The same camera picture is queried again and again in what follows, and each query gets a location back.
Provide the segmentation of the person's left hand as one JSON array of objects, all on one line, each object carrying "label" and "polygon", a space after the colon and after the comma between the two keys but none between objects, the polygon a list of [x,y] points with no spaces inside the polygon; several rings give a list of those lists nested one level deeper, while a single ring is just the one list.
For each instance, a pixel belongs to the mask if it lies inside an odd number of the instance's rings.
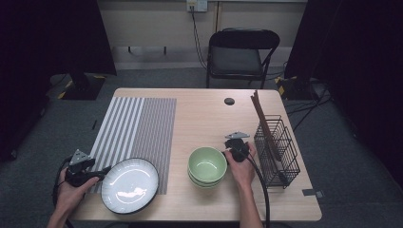
[{"label": "person's left hand", "polygon": [[86,191],[98,182],[97,178],[91,178],[79,187],[74,187],[65,181],[66,169],[63,169],[57,185],[57,203],[55,210],[70,210],[71,213],[84,198]]}]

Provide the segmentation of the white wall socket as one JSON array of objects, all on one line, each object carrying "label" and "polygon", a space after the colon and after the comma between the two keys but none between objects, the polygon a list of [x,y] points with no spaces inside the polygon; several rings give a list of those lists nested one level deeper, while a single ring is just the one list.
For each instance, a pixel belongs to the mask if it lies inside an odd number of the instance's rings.
[{"label": "white wall socket", "polygon": [[189,12],[207,12],[207,0],[186,0],[186,10]]}]

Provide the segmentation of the grey tape strip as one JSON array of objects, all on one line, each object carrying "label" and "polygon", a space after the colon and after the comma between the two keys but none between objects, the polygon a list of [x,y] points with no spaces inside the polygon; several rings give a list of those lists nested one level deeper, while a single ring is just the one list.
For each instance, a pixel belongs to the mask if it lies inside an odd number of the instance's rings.
[{"label": "grey tape strip", "polygon": [[303,189],[302,193],[305,197],[307,196],[316,196],[317,198],[323,198],[324,193],[321,190],[315,190],[315,189]]}]

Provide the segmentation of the person's right hand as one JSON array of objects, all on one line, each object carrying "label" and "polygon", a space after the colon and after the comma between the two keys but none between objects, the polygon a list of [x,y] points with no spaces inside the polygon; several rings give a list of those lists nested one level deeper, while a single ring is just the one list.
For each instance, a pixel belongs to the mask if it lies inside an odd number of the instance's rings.
[{"label": "person's right hand", "polygon": [[225,150],[227,155],[227,162],[230,166],[232,175],[238,188],[250,188],[252,181],[255,177],[255,167],[252,164],[253,156],[256,154],[256,149],[253,145],[249,146],[250,153],[248,157],[242,162],[236,162],[229,150]]}]

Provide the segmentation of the black curtain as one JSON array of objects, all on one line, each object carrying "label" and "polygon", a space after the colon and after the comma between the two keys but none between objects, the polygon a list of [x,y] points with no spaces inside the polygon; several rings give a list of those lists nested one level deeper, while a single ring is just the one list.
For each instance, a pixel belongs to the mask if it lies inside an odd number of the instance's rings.
[{"label": "black curtain", "polygon": [[0,161],[48,102],[50,77],[114,75],[98,0],[0,0]]},{"label": "black curtain", "polygon": [[307,0],[285,77],[327,82],[403,188],[403,0]]}]

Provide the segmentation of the black stand base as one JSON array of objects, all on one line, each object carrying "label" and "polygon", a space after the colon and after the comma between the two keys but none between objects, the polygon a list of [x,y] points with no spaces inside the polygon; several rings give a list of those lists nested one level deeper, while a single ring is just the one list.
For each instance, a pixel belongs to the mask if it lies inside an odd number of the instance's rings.
[{"label": "black stand base", "polygon": [[105,81],[105,76],[86,75],[83,72],[72,73],[70,81],[57,98],[59,100],[94,101]]},{"label": "black stand base", "polygon": [[314,91],[309,81],[300,80],[299,77],[283,79],[277,77],[275,83],[278,93],[284,100],[318,100],[318,95]]}]

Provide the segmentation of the grey striped placemat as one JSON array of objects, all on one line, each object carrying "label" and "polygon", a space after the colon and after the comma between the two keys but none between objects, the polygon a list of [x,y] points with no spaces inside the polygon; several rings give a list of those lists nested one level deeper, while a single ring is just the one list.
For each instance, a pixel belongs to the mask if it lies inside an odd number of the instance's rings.
[{"label": "grey striped placemat", "polygon": [[166,194],[176,104],[173,98],[114,97],[90,152],[92,169],[145,159],[158,170],[158,193]]}]

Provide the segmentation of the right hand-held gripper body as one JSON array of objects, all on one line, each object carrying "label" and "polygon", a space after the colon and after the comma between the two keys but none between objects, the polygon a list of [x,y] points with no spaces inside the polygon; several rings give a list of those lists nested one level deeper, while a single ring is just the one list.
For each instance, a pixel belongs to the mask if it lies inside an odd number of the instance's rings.
[{"label": "right hand-held gripper body", "polygon": [[239,131],[225,136],[226,141],[232,144],[232,147],[227,149],[236,162],[243,162],[248,157],[249,146],[243,141],[244,138],[249,138],[249,135]]}]

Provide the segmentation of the white plate with dark rim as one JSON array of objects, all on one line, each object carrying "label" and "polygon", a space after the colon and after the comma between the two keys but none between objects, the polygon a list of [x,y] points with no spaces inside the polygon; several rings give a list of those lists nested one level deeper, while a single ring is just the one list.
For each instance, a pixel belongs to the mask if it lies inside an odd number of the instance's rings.
[{"label": "white plate with dark rim", "polygon": [[103,180],[101,197],[106,208],[116,214],[143,210],[157,195],[159,174],[147,160],[132,158],[114,165]]}]

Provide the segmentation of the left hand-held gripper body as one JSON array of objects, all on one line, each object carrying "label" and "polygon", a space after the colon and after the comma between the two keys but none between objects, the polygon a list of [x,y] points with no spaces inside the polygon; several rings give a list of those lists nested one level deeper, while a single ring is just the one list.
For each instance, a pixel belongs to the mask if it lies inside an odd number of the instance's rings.
[{"label": "left hand-held gripper body", "polygon": [[77,149],[68,163],[65,181],[74,187],[79,187],[86,183],[94,175],[86,170],[92,167],[95,160],[85,152]]}]

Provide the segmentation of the black wire cutlery rack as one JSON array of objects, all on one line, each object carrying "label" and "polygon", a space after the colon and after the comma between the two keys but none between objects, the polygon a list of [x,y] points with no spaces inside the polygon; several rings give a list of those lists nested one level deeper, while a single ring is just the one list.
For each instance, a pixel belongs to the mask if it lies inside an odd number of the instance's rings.
[{"label": "black wire cutlery rack", "polygon": [[271,139],[266,137],[260,125],[254,136],[260,171],[267,187],[286,188],[300,172],[297,149],[280,115],[266,115],[265,121]]}]

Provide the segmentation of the black folding chair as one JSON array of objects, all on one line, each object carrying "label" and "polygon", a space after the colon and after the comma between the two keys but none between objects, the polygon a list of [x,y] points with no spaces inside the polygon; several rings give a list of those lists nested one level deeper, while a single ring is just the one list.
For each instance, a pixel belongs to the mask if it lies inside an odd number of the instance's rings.
[{"label": "black folding chair", "polygon": [[211,79],[260,82],[264,88],[268,67],[280,43],[279,36],[268,29],[225,28],[209,39],[206,87]]}]

